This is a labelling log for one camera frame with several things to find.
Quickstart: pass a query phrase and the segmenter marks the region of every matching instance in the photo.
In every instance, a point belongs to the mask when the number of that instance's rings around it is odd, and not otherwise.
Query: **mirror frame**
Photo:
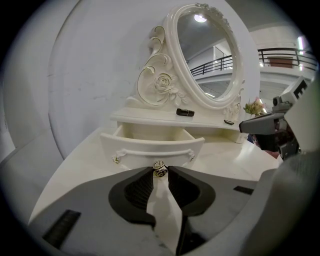
[[[215,25],[222,28],[225,38],[229,44],[233,70],[227,90],[217,99],[209,98],[198,85],[185,61],[178,38],[178,20],[181,15],[190,12],[202,13],[215,21]],[[165,42],[167,50],[171,56],[174,69],[183,87],[192,95],[192,98],[201,106],[208,109],[223,109],[230,105],[239,95],[242,84],[244,83],[243,58],[237,40],[226,18],[215,7],[208,4],[188,4],[174,7],[164,20]]]

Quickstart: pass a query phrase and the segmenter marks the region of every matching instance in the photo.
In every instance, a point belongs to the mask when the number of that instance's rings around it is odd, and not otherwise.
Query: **balcony railing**
[[[259,63],[261,67],[294,67],[315,71],[317,59],[311,51],[300,50],[295,48],[266,48],[258,50]],[[210,62],[190,69],[191,74],[195,77],[204,75],[208,72],[231,70],[233,69],[232,55],[217,58]]]

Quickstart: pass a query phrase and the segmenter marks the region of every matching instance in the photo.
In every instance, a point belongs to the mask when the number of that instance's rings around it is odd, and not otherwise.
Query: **vanity table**
[[[204,92],[185,61],[180,20],[194,20],[196,15],[205,18],[209,30],[221,32],[229,45],[233,73],[221,95]],[[257,50],[248,48],[253,40],[244,25],[237,29],[239,22],[243,24],[222,1],[215,7],[197,3],[173,8],[163,25],[149,34],[151,55],[138,76],[134,95],[110,116],[117,122],[116,131],[109,134],[98,128],[73,150],[47,183],[29,222],[80,184],[152,166],[159,160],[168,166],[249,181],[258,181],[262,172],[276,169],[278,161],[248,142],[247,134],[239,130],[245,116],[241,106],[254,99],[260,87],[258,56],[252,58]],[[179,116],[177,108],[195,114]],[[167,175],[154,177],[153,183],[147,212],[161,224],[154,231],[173,252],[181,210],[168,189]],[[154,204],[164,198],[159,211]]]

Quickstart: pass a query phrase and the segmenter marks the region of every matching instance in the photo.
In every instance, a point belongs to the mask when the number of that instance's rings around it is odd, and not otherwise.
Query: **oval mirror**
[[[208,98],[223,97],[236,65],[223,28],[203,12],[190,11],[179,17],[177,34],[196,83]]]

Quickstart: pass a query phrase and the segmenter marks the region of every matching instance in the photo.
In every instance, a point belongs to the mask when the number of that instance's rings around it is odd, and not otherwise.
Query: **open drawer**
[[[167,166],[190,168],[205,139],[192,137],[176,126],[123,123],[113,135],[101,133],[107,161],[123,169],[134,169],[162,160]]]

